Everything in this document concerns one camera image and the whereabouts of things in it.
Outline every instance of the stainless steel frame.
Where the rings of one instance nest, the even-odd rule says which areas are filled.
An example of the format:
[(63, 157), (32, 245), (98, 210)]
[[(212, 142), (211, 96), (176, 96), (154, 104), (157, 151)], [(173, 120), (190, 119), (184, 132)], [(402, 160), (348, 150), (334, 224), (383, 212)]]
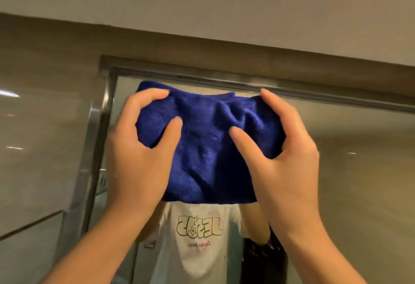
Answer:
[(394, 94), (103, 56), (98, 81), (104, 82), (105, 87), (98, 89), (91, 106), (75, 192), (71, 207), (64, 215), (56, 260), (65, 255), (87, 232), (118, 76), (169, 79), (253, 92), (266, 87), (288, 97), (415, 113), (415, 98)]

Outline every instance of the left hand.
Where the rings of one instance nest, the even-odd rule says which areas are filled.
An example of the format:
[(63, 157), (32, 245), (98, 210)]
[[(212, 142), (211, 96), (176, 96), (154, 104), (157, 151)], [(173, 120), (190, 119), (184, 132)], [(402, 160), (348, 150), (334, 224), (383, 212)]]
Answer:
[(130, 96), (115, 131), (108, 136), (105, 153), (110, 208), (144, 213), (149, 218), (163, 197), (183, 122), (180, 117), (172, 119), (153, 149), (138, 141), (135, 124), (142, 108), (167, 95), (168, 90), (147, 89)]

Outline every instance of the graphic print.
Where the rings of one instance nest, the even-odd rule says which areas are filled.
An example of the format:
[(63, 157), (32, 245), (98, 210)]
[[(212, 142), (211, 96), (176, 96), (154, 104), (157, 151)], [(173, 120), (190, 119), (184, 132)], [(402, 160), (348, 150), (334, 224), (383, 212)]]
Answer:
[(180, 236), (188, 236), (189, 238), (207, 238), (209, 236), (222, 235), (219, 227), (219, 217), (208, 217), (205, 219), (192, 216), (181, 215), (177, 223), (176, 231)]

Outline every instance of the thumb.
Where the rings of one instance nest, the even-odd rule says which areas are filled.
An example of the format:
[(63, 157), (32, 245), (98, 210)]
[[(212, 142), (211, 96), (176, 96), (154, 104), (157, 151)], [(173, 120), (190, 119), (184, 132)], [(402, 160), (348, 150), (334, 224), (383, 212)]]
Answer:
[(256, 169), (266, 159), (254, 140), (241, 128), (232, 127), (229, 130), (229, 135), (244, 158), (249, 171)]
[(158, 145), (154, 148), (160, 150), (170, 162), (173, 160), (174, 151), (179, 144), (182, 126), (183, 121), (180, 117), (173, 118), (164, 130)]

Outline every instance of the blue microfiber cloth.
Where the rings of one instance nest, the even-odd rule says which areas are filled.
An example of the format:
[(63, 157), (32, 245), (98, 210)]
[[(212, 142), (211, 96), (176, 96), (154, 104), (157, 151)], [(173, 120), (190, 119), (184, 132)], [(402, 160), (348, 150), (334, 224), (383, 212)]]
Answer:
[(141, 110), (136, 123), (141, 143), (155, 147), (170, 120), (176, 116), (183, 120), (162, 200), (256, 202), (248, 167), (229, 136), (229, 129), (242, 128), (266, 157), (277, 157), (285, 134), (279, 117), (262, 98), (237, 97), (235, 93), (199, 95), (153, 81), (142, 81), (137, 91), (148, 88), (168, 89), (170, 93)]

